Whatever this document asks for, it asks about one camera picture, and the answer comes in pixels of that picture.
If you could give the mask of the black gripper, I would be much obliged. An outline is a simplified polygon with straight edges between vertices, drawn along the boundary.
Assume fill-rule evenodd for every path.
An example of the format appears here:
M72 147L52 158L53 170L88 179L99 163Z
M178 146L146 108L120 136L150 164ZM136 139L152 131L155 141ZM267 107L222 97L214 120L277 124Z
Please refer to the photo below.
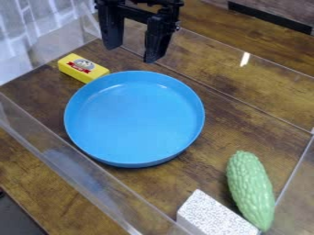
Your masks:
M183 6L183 0L95 0L104 47L122 46L124 19L147 24L143 61L154 63L166 55Z

